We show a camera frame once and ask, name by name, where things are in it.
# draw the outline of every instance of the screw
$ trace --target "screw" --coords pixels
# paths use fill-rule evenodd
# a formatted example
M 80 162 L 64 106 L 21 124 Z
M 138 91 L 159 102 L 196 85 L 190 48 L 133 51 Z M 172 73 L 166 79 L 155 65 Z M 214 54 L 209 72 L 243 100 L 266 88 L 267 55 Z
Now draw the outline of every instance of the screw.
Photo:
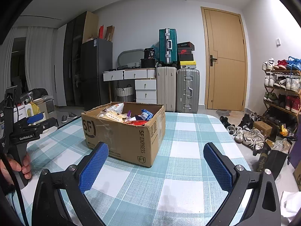
M 236 166 L 236 169 L 239 170 L 239 171 L 243 171 L 244 170 L 244 167 L 242 165 L 237 165 Z
M 76 165 L 70 165 L 69 167 L 68 167 L 68 170 L 69 171 L 74 171 L 76 169 Z
M 268 175 L 270 175 L 272 172 L 271 172 L 271 170 L 270 169 L 264 169 L 264 172 L 266 173 L 266 174 L 268 174 Z
M 43 169 L 41 173 L 42 175 L 46 175 L 48 173 L 48 169 Z

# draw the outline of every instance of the teal suitcase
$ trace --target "teal suitcase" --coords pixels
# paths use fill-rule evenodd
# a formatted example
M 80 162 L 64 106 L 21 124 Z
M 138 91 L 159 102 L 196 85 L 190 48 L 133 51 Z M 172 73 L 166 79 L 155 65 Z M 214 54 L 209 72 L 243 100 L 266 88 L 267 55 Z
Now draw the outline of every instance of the teal suitcase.
M 177 32 L 175 29 L 159 30 L 160 61 L 164 64 L 177 64 L 178 46 Z

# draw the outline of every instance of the blue and white tablecloth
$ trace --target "blue and white tablecloth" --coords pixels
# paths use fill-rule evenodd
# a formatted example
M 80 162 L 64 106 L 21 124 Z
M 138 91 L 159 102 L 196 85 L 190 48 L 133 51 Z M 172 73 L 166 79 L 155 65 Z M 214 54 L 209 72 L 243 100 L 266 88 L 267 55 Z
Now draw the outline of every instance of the blue and white tablecloth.
M 109 157 L 85 195 L 108 226 L 206 225 L 227 195 L 204 159 L 207 142 L 213 142 L 235 165 L 250 170 L 217 118 L 166 112 L 165 136 L 153 166 L 145 168 Z M 65 170 L 70 164 L 78 164 L 91 150 L 85 143 L 81 118 L 32 143 L 27 150 L 32 159 L 33 178 L 22 194 L 31 224 L 33 197 L 41 170 Z M 239 222 L 250 193 L 249 189 L 232 225 Z M 71 218 L 80 225 L 64 190 L 62 195 Z M 16 195 L 14 203 L 18 204 Z M 18 205 L 16 210 L 22 218 Z

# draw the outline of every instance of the f1 shield logo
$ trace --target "f1 shield logo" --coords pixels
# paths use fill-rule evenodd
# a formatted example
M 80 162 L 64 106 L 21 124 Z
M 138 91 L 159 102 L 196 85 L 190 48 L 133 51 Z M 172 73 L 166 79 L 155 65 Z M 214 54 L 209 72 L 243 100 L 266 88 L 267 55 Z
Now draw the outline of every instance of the f1 shield logo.
M 145 163 L 145 157 L 143 157 L 143 156 L 138 156 L 138 161 L 139 161 L 140 163 Z
M 95 128 L 94 121 L 82 120 L 82 124 L 84 126 L 85 135 L 87 135 L 90 138 L 95 138 L 96 128 Z

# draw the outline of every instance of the refrigerator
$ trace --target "refrigerator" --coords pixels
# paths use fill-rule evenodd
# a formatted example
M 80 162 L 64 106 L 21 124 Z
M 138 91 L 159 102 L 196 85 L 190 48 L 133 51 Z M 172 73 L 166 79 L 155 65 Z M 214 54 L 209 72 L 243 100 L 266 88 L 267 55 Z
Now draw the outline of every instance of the refrigerator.
M 109 103 L 109 84 L 103 81 L 103 72 L 113 68 L 113 43 L 100 38 L 81 47 L 81 81 L 86 111 Z

